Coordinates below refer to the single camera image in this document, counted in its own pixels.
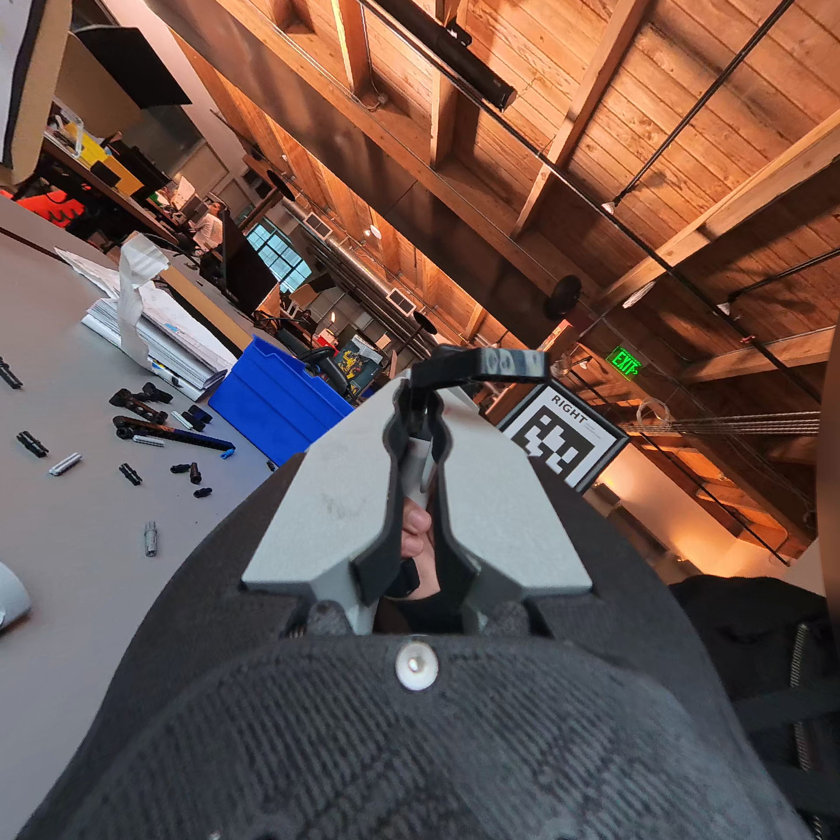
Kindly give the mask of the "white paper sheet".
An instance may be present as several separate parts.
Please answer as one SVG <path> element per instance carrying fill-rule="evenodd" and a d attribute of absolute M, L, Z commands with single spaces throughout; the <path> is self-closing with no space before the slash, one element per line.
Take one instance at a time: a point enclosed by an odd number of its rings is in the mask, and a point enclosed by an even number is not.
<path fill-rule="evenodd" d="M 121 293 L 120 273 L 117 269 L 100 266 L 98 263 L 73 254 L 62 248 L 54 248 L 55 254 L 76 273 L 89 280 L 110 299 L 119 299 Z"/>

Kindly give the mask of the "paned window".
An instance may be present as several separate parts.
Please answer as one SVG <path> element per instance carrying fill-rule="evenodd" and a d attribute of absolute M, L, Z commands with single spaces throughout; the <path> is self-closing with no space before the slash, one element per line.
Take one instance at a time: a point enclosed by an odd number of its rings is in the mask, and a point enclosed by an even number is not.
<path fill-rule="evenodd" d="M 292 293 L 309 279 L 312 269 L 276 225 L 263 220 L 246 237 L 275 277 L 281 291 Z"/>

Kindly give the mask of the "metal air duct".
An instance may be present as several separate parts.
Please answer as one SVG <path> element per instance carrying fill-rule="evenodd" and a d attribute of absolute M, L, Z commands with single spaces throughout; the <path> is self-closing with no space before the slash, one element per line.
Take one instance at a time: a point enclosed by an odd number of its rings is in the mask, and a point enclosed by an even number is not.
<path fill-rule="evenodd" d="M 322 250 L 328 251 L 334 256 L 341 265 L 352 269 L 356 275 L 363 277 L 365 281 L 375 287 L 380 295 L 389 301 L 391 306 L 398 310 L 403 316 L 411 318 L 415 312 L 422 311 L 417 308 L 417 304 L 408 296 L 408 293 L 395 287 L 380 277 L 371 266 L 367 265 L 358 256 L 358 254 L 349 249 L 345 239 L 337 236 L 333 227 L 324 222 L 321 217 L 314 212 L 305 211 L 297 203 L 292 202 L 286 197 L 281 199 L 283 207 L 288 213 L 297 219 L 304 231 L 314 237 L 315 241 L 322 246 Z"/>

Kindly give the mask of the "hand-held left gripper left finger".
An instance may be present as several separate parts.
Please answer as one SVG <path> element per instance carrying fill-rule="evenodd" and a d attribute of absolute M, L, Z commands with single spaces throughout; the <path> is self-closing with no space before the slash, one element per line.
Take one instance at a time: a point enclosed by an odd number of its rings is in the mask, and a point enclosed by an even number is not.
<path fill-rule="evenodd" d="M 253 592 L 335 602 L 369 634 L 401 572 L 409 377 L 398 377 L 312 444 L 242 574 Z"/>

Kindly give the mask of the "clear plastic bag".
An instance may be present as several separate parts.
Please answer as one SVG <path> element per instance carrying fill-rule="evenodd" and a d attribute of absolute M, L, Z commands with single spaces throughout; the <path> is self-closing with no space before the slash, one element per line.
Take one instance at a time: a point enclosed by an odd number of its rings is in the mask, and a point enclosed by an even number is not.
<path fill-rule="evenodd" d="M 132 234 L 121 246 L 117 303 L 120 349 L 148 371 L 152 369 L 150 349 L 138 330 L 143 315 L 140 287 L 169 267 L 165 253 L 143 234 Z"/>

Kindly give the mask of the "black ceiling light tube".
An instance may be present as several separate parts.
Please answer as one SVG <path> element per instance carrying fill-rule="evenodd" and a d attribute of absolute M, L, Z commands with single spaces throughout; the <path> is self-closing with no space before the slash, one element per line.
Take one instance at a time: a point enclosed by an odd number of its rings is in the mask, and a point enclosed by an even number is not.
<path fill-rule="evenodd" d="M 477 58 L 457 36 L 412 1 L 377 1 L 375 5 L 393 18 L 434 58 L 444 74 L 474 102 L 484 102 L 504 112 L 518 93 L 494 70 Z"/>

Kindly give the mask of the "stack of instruction booklets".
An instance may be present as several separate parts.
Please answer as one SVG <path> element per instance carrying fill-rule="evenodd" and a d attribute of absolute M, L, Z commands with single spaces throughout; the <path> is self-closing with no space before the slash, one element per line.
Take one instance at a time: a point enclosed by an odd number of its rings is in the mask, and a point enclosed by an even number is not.
<path fill-rule="evenodd" d="M 107 282 L 118 279 L 109 272 L 105 280 L 92 281 L 106 295 L 89 308 L 81 322 L 120 348 L 119 289 Z M 147 348 L 151 369 L 176 378 L 181 390 L 192 389 L 197 397 L 227 376 L 237 360 L 234 354 L 165 290 L 147 282 L 140 287 L 140 298 L 143 312 L 136 331 Z"/>

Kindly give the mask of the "black lego connector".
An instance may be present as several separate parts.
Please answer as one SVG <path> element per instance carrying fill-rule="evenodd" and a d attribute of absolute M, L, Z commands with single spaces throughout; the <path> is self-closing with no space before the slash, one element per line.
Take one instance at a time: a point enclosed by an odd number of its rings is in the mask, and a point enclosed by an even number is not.
<path fill-rule="evenodd" d="M 140 392 L 132 393 L 127 388 L 115 392 L 108 400 L 112 406 L 126 408 L 131 413 L 141 417 L 144 421 L 163 425 L 168 414 L 152 407 L 153 403 L 168 405 L 172 402 L 173 395 L 158 388 L 152 382 L 143 385 Z"/>

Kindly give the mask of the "black monitor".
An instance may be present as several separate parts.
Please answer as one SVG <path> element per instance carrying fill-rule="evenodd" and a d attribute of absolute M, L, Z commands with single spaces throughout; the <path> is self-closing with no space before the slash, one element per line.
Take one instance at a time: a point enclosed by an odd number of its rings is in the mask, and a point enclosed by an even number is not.
<path fill-rule="evenodd" d="M 229 211 L 223 210 L 219 217 L 223 226 L 224 294 L 243 315 L 250 317 L 276 288 L 277 279 Z"/>

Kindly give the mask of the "person's right hand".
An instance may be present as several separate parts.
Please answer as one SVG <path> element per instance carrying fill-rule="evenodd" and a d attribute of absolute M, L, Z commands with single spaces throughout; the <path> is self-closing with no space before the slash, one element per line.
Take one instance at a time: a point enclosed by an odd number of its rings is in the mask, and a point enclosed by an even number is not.
<path fill-rule="evenodd" d="M 433 518 L 421 506 L 406 498 L 403 507 L 401 555 L 414 560 L 419 586 L 405 599 L 418 601 L 440 591 L 433 540 Z"/>

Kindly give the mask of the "blue plastic bin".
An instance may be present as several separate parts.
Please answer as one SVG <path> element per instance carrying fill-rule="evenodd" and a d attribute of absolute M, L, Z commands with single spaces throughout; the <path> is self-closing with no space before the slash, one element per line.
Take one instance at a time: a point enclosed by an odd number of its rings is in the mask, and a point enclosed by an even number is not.
<path fill-rule="evenodd" d="M 304 363 L 256 335 L 208 405 L 278 466 L 354 410 Z"/>

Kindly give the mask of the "long black lego beam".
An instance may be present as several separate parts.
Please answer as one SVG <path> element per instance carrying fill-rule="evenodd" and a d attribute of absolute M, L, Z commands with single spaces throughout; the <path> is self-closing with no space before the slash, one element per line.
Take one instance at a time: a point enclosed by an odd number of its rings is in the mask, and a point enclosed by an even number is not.
<path fill-rule="evenodd" d="M 234 453 L 236 450 L 235 444 L 230 441 L 190 430 L 149 423 L 137 417 L 117 415 L 112 418 L 112 424 L 115 427 L 116 435 L 125 440 L 140 437 L 194 445 L 217 451 L 223 457 L 228 457 L 230 453 Z"/>

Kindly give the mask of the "black lego technic frame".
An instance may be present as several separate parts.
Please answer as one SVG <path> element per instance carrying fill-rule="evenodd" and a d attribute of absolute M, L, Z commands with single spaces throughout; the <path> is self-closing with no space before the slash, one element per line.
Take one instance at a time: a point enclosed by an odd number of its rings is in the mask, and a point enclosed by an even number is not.
<path fill-rule="evenodd" d="M 542 351 L 441 345 L 413 365 L 409 381 L 413 392 L 423 394 L 473 385 L 536 385 L 551 380 L 551 365 Z"/>

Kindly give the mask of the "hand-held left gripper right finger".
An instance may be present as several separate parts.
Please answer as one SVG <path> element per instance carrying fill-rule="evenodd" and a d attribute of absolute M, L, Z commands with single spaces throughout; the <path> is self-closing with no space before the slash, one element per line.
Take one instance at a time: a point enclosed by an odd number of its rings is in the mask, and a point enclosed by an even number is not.
<path fill-rule="evenodd" d="M 523 450 L 456 388 L 429 395 L 437 578 L 466 632 L 505 604 L 592 592 L 557 511 Z"/>

